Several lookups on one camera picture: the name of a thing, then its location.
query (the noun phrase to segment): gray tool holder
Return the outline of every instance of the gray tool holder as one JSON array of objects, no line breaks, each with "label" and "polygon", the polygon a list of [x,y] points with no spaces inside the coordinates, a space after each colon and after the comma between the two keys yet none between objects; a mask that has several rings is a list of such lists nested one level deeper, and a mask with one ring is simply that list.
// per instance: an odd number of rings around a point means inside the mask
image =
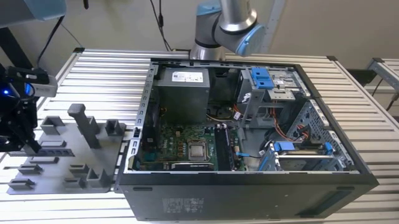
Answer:
[{"label": "gray tool holder", "polygon": [[107,120],[98,124],[84,114],[84,104],[72,104],[75,123],[46,117],[38,156],[18,168],[10,182],[11,195],[106,193],[111,189],[126,124]]}]

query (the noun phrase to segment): slotted metal table surface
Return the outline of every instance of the slotted metal table surface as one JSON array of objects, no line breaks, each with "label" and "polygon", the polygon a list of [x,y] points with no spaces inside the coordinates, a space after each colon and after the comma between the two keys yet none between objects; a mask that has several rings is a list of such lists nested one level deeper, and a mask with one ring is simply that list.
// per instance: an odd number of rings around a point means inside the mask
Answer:
[{"label": "slotted metal table surface", "polygon": [[[39,120],[48,115],[71,120],[67,109],[84,103],[86,114],[98,122],[116,118],[132,128],[143,84],[152,57],[188,58],[187,52],[86,50],[74,53],[58,74],[55,98],[38,102]],[[381,186],[325,220],[313,223],[399,223],[399,124],[362,88],[338,61],[323,56],[227,55],[228,61],[301,64],[323,101],[367,162]],[[134,223],[134,213],[122,194],[19,195],[6,194],[7,183],[26,158],[0,163],[0,221],[20,223]],[[243,221],[207,222],[243,223]],[[250,220],[244,223],[310,223],[310,220]]]}]

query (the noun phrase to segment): motherboard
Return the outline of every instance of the motherboard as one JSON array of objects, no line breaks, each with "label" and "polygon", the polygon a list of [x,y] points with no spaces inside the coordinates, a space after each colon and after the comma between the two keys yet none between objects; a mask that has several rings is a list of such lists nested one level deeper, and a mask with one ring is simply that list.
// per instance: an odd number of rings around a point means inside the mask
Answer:
[{"label": "motherboard", "polygon": [[140,169],[190,171],[195,167],[195,170],[219,171],[220,167],[243,171],[244,164],[236,156],[238,129],[228,127],[223,134],[220,130],[212,126],[162,126],[159,146],[146,151]]}]

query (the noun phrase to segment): gray plastic peg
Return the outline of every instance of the gray plastic peg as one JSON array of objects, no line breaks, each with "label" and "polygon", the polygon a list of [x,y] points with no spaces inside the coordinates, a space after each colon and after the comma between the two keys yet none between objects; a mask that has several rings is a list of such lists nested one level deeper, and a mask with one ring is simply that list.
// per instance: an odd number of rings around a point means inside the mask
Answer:
[{"label": "gray plastic peg", "polygon": [[95,136],[96,130],[91,127],[86,116],[86,105],[72,104],[68,109],[70,116],[75,119],[80,132],[91,148],[102,148],[99,139]]}]

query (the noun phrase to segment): label sticker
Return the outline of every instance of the label sticker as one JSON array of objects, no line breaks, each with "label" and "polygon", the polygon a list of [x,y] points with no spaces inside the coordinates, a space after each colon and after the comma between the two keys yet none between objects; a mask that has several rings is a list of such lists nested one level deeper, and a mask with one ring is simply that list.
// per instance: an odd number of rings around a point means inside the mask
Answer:
[{"label": "label sticker", "polygon": [[276,84],[276,85],[283,85],[284,82],[283,82],[282,80],[275,80],[275,84]]},{"label": "label sticker", "polygon": [[242,114],[239,112],[235,113],[234,119],[239,119],[239,117],[242,116]]},{"label": "label sticker", "polygon": [[176,71],[172,73],[172,82],[203,83],[202,72]]}]

